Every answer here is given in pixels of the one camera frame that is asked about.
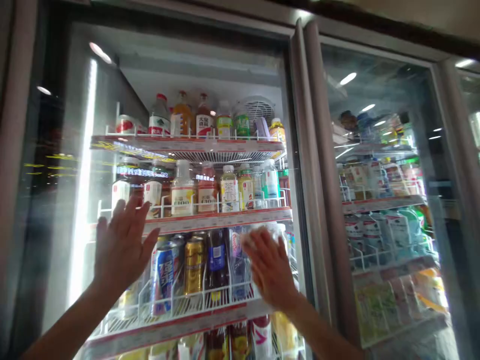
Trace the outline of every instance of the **beer can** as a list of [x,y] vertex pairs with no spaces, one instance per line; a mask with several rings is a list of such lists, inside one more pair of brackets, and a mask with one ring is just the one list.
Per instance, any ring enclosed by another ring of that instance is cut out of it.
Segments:
[[185,295],[202,291],[204,263],[204,240],[200,236],[192,236],[185,245]]
[[[174,284],[175,254],[170,241],[163,243],[156,250],[154,274],[150,287],[150,302],[170,299]],[[169,301],[155,303],[151,306],[151,315],[156,317],[170,311]]]

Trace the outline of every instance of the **orange juice bottle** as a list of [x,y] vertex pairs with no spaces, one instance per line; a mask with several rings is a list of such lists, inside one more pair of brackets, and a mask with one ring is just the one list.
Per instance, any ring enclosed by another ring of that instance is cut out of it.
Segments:
[[189,129],[191,129],[191,134],[194,135],[197,129],[192,111],[187,104],[187,93],[183,90],[178,93],[176,105],[171,113],[170,126],[170,133],[174,137],[188,135]]

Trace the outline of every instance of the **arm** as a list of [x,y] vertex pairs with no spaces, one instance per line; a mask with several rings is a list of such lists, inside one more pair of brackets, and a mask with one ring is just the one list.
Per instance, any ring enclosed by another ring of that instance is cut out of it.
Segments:
[[276,244],[265,228],[252,231],[243,241],[251,260],[252,277],[268,304],[282,311],[304,336],[321,360],[363,360],[364,353],[323,320],[297,291],[282,238]]
[[22,355],[22,360],[73,359],[125,289],[137,280],[157,242],[159,229],[142,243],[150,204],[120,200],[110,224],[101,217],[96,231],[95,275],[90,286],[61,318]]

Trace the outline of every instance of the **human hand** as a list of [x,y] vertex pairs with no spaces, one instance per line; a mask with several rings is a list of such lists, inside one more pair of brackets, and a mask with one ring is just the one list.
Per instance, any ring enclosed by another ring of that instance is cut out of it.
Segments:
[[117,299],[145,270],[157,243],[159,228],[152,230],[142,243],[145,218],[150,208],[147,201],[136,209],[139,199],[132,196],[125,205],[116,203],[110,224],[98,219],[96,227],[95,275],[93,284]]
[[265,227],[251,231],[249,237],[252,242],[244,238],[242,245],[251,260],[253,282],[267,304],[288,313],[302,295],[295,287],[282,237],[276,244]]

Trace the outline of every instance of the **blue can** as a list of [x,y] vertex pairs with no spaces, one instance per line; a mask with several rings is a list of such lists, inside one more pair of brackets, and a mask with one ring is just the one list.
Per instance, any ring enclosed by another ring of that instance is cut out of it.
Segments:
[[[172,244],[168,241],[160,245],[155,253],[155,272],[151,279],[150,301],[170,299],[174,284],[175,254]],[[151,315],[160,316],[170,311],[171,302],[155,303],[151,306]]]

